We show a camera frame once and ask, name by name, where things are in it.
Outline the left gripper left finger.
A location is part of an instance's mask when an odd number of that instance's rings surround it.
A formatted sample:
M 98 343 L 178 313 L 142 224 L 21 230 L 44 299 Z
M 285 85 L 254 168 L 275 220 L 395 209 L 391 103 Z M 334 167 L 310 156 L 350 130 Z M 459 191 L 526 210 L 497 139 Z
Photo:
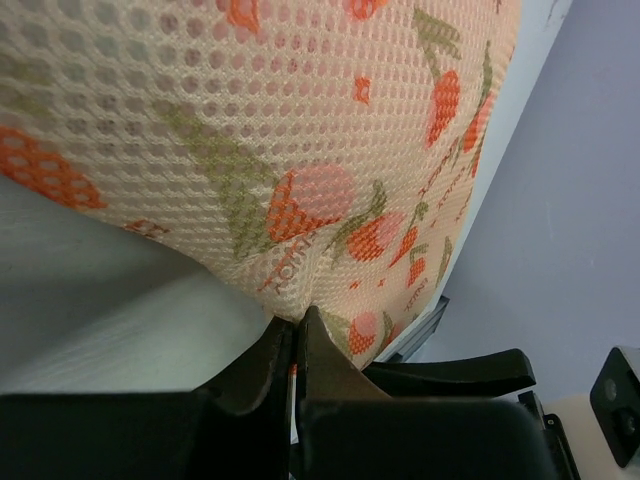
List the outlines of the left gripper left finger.
M 286 479 L 292 407 L 293 325 L 262 336 L 197 389 L 206 400 L 197 436 L 202 479 Z

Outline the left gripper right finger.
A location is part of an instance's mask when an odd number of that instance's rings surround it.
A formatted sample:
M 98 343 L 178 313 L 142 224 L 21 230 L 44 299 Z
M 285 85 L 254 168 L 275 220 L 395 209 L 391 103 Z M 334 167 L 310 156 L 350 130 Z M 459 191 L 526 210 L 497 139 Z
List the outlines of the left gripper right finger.
M 359 370 L 317 308 L 298 334 L 300 479 L 533 479 L 536 425 L 503 395 L 534 385 L 512 349 Z

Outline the floral mesh laundry bag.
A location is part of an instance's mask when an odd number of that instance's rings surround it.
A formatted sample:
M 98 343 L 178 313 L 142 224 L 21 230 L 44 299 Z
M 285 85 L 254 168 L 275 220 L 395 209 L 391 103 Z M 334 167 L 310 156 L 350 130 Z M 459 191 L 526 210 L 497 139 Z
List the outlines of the floral mesh laundry bag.
M 5 1 L 1 171 L 368 366 L 439 288 L 518 1 Z

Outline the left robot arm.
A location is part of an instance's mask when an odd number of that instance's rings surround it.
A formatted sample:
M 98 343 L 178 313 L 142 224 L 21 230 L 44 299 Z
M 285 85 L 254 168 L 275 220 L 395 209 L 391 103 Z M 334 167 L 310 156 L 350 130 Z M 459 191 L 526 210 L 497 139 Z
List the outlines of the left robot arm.
M 319 311 L 274 318 L 201 386 L 193 479 L 584 479 L 639 475 L 639 353 L 610 351 L 578 422 L 543 406 L 526 355 L 356 368 Z

